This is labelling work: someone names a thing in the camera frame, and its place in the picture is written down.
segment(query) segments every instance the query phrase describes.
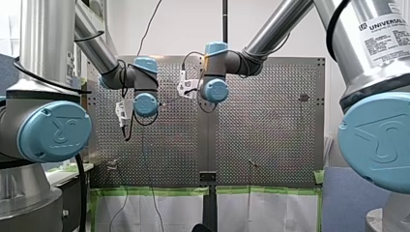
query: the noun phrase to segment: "white cloth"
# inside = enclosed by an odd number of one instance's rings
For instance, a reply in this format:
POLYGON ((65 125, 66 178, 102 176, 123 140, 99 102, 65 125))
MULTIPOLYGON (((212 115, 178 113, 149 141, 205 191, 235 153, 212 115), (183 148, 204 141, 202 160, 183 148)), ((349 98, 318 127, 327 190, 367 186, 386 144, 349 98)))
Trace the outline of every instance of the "white cloth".
POLYGON ((218 195, 219 232, 316 232, 318 196, 218 195))
MULTIPOLYGON (((96 232, 109 232, 109 223, 124 204, 125 196, 99 198, 96 232)), ((191 232, 202 222, 203 196, 156 196, 164 231, 191 232)), ((111 232, 162 232, 152 196, 129 196, 126 207, 112 222, 111 232)))

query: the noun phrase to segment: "label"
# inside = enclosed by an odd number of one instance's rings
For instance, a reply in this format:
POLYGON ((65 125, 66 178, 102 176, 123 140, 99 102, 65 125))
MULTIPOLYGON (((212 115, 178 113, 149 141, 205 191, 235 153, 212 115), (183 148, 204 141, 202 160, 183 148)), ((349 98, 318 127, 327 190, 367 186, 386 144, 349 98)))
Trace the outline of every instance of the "label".
POLYGON ((74 72, 74 56, 72 53, 67 52, 67 73, 66 84, 73 87, 73 72, 74 72))
POLYGON ((359 26, 362 44, 373 67, 410 56, 410 28, 401 14, 386 14, 359 26))
POLYGON ((393 13, 401 14, 400 6, 397 3, 389 3, 389 7, 393 13))

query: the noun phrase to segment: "black cable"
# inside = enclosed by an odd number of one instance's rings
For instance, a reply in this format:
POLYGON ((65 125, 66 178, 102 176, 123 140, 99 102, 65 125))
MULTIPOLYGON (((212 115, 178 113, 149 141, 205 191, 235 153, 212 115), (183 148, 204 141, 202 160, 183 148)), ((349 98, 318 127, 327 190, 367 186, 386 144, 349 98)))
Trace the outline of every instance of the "black cable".
POLYGON ((52 82, 52 81, 50 81, 50 80, 47 80, 47 79, 45 79, 45 78, 43 78, 43 77, 40 77, 40 76, 38 76, 38 75, 36 75, 36 74, 34 74, 34 73, 32 73, 32 72, 27 71, 27 70, 24 69, 24 67, 22 67, 22 65, 20 64, 20 57, 19 57, 19 56, 15 57, 15 59, 14 59, 14 61, 13 61, 13 65, 14 65, 15 68, 18 69, 20 72, 22 72, 22 73, 24 73, 24 74, 26 74, 26 75, 28 75, 28 76, 30 76, 30 77, 32 77, 32 78, 35 78, 35 79, 37 79, 37 80, 39 80, 40 82, 43 82, 43 83, 45 83, 45 84, 49 84, 49 85, 52 85, 52 86, 54 86, 54 87, 58 87, 58 88, 61 88, 61 89, 73 91, 73 92, 76 92, 76 93, 78 93, 78 94, 92 94, 91 91, 82 91, 82 90, 78 90, 78 89, 74 89, 74 88, 67 87, 67 86, 65 86, 65 85, 57 84, 57 83, 52 82))
POLYGON ((124 188, 126 189, 126 199, 124 200, 124 204, 121 206, 121 208, 117 211, 117 213, 115 213, 114 217, 112 217, 111 221, 109 222, 109 232, 112 231, 112 223, 114 222, 114 220, 117 218, 117 216, 121 213, 121 211, 123 211, 126 206, 127 206, 127 202, 129 199, 129 190, 127 186, 124 186, 124 188))
POLYGON ((129 88, 126 86, 127 80, 127 63, 124 60, 118 59, 118 62, 122 64, 120 72, 120 83, 121 83, 121 97, 124 99, 128 93, 129 88))
POLYGON ((337 26, 338 19, 340 18, 341 13, 343 10, 349 5, 350 0, 342 0, 340 5, 335 9, 334 14, 329 22, 328 30, 326 31, 326 46, 328 47, 329 54, 332 58, 337 62, 335 51, 333 48, 333 38, 335 34, 335 29, 337 26))
POLYGON ((136 115, 135 115, 135 114, 133 114, 133 118, 135 119, 135 121, 136 121, 140 126, 142 126, 142 127, 148 127, 148 126, 153 125, 153 124, 157 121, 158 112, 155 114, 154 119, 153 119, 151 122, 149 122, 148 124, 144 124, 144 123, 142 123, 141 121, 139 121, 139 120, 136 118, 136 115))
POLYGON ((85 178, 84 165, 80 154, 75 156, 75 161, 78 167, 78 177, 81 188, 81 215, 79 220, 79 232, 85 232, 85 223, 87 221, 87 183, 85 178))
POLYGON ((181 65, 181 70, 183 70, 183 71, 185 70, 185 62, 187 61, 188 57, 190 57, 190 56, 193 55, 193 54, 197 54, 197 55, 204 56, 204 54, 201 53, 201 52, 199 52, 199 51, 192 51, 192 52, 188 53, 188 54, 184 57, 184 61, 182 62, 182 65, 181 65))
MULTIPOLYGON (((154 10, 154 12, 153 12, 151 18, 150 18, 150 21, 148 22, 147 29, 146 29, 146 31, 145 31, 144 36, 143 36, 142 39, 141 39, 141 43, 140 43, 140 45, 139 45, 139 50, 138 50, 138 52, 136 53, 136 57, 138 57, 138 56, 139 56, 139 53, 141 52, 142 46, 144 45, 144 40, 145 40, 145 38, 146 38, 147 35, 148 35, 148 32, 149 32, 150 27, 151 27, 151 23, 152 23, 152 21, 153 21, 155 15, 156 15, 156 13, 157 13, 158 8, 160 7, 161 2, 162 2, 162 0, 160 0, 160 1, 158 2, 157 6, 156 6, 156 8, 155 8, 155 10, 154 10)), ((126 87, 126 81, 127 81, 127 66, 126 66, 126 62, 125 62, 124 60, 119 60, 119 61, 123 63, 123 68, 124 68, 123 73, 122 73, 123 79, 121 80, 121 78, 120 78, 121 84, 122 84, 121 96, 124 98, 124 97, 126 96, 126 94, 128 93, 128 88, 126 87)), ((142 72, 143 72, 144 74, 146 74, 147 76, 149 76, 150 78, 154 79, 154 81, 157 83, 157 87, 159 86, 159 83, 158 83, 158 81, 157 81, 155 78, 153 78, 151 75, 149 75, 148 73, 146 73, 146 72, 144 72, 144 71, 142 71, 142 72)), ((153 124, 153 123, 157 120, 157 117, 158 117, 158 113, 157 113, 157 115, 156 115, 156 118, 154 119, 154 121, 153 121, 151 124, 153 124)), ((134 119, 134 118, 136 119, 136 116, 135 116, 134 111, 132 111, 132 118, 131 118, 129 136, 128 136, 128 137, 125 137, 125 136, 124 136, 126 142, 130 141, 130 139, 132 138, 132 124, 133 124, 133 119, 134 119)), ((122 127, 122 130, 123 130, 123 135, 125 135, 125 134, 126 134, 126 133, 125 133, 125 127, 122 127)))
POLYGON ((141 129, 141 152, 142 152, 142 157, 144 158, 145 167, 146 167, 147 172, 148 172, 148 177, 149 177, 149 181, 150 181, 149 185, 150 185, 151 192, 153 194, 154 208, 157 212, 158 217, 160 218, 162 232, 164 232, 162 215, 160 213, 160 210, 158 209, 157 200, 156 200, 156 197, 155 197, 154 182, 153 182, 153 178, 152 178, 152 175, 151 175, 151 168, 150 168, 150 165, 148 163, 148 158, 145 154, 145 149, 144 149, 144 127, 142 127, 142 129, 141 129))
POLYGON ((153 19, 154 19, 154 17, 155 17, 155 14, 157 13, 158 8, 160 7, 161 2, 162 2, 162 0, 160 0, 160 1, 158 2, 158 4, 157 4, 156 8, 154 9, 154 12, 153 12, 153 14, 152 14, 152 16, 151 16, 151 19, 150 19, 150 21, 148 22, 147 30, 145 31, 145 34, 144 34, 144 36, 142 37, 141 43, 140 43, 140 45, 139 45, 138 53, 136 53, 136 57, 139 56, 139 53, 140 53, 141 50, 142 50, 142 46, 143 46, 143 44, 144 44, 144 40, 145 40, 145 38, 146 38, 147 35, 148 35, 148 31, 150 30, 151 23, 152 23, 152 21, 153 21, 153 19))
POLYGON ((85 38, 77 39, 77 40, 74 40, 74 41, 75 41, 76 43, 91 41, 91 40, 93 40, 93 39, 95 39, 95 38, 97 38, 97 37, 102 36, 103 34, 104 34, 104 31, 98 31, 95 35, 92 35, 92 36, 90 36, 90 37, 85 37, 85 38))

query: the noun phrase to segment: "pegboard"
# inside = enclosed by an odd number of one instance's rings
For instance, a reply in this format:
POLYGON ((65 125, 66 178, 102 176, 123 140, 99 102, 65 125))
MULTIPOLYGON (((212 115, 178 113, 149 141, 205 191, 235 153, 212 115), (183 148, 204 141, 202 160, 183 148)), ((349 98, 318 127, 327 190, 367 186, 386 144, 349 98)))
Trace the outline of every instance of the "pegboard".
POLYGON ((324 61, 271 58, 259 76, 229 75, 227 83, 218 185, 314 187, 323 165, 324 61))
MULTIPOLYGON (((160 108, 159 117, 152 126, 142 128, 134 121, 129 142, 124 141, 115 114, 115 103, 121 100, 121 91, 96 86, 97 141, 94 146, 97 148, 91 150, 98 151, 99 164, 92 172, 93 187, 147 186, 151 183, 159 187, 198 185, 197 105, 196 101, 178 97, 176 87, 181 61, 170 58, 159 62, 159 100, 166 105, 160 108), (108 170, 107 164, 114 160, 117 160, 117 170, 108 170)), ((197 78, 196 66, 187 65, 187 74, 189 78, 197 78)), ((132 89, 126 98, 133 98, 132 89)))
MULTIPOLYGON (((178 98, 183 58, 158 60, 161 102, 178 98)), ((189 59, 189 78, 198 78, 199 64, 189 59)), ((89 103, 95 124, 90 152, 98 157, 92 187, 198 186, 204 170, 217 171, 218 185, 313 187, 313 170, 321 169, 323 160, 324 68, 322 59, 270 58, 259 76, 227 77, 229 98, 215 114, 179 99, 161 108, 157 122, 144 131, 134 124, 129 142, 114 110, 121 91, 91 82, 96 100, 89 103), (308 100, 299 101, 301 95, 308 100), (118 169, 109 171, 113 160, 118 169), (250 168, 250 160, 259 167, 250 168)))

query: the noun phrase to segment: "green tape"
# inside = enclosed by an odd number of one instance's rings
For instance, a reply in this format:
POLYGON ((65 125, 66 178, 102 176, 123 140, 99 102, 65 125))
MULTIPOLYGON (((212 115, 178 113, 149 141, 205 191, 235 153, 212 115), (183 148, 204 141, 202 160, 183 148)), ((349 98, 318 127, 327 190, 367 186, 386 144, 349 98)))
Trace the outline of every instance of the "green tape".
POLYGON ((323 207, 323 192, 322 190, 318 191, 317 194, 317 223, 316 223, 316 228, 317 232, 322 232, 322 207, 323 207))
POLYGON ((323 184, 323 181, 325 180, 325 170, 317 170, 313 171, 314 173, 314 180, 316 181, 317 185, 323 184))
POLYGON ((90 191, 90 208, 91 208, 91 232, 96 231, 96 216, 97 216, 97 203, 99 202, 99 195, 95 191, 90 191))
POLYGON ((309 188, 273 188, 273 187, 217 187, 217 194, 247 194, 254 193, 271 193, 271 194, 283 194, 283 195, 318 195, 317 189, 309 188))
POLYGON ((99 197, 102 196, 125 196, 141 195, 152 196, 199 196, 207 195, 208 188, 154 188, 149 187, 121 187, 121 188, 93 188, 91 189, 99 197))

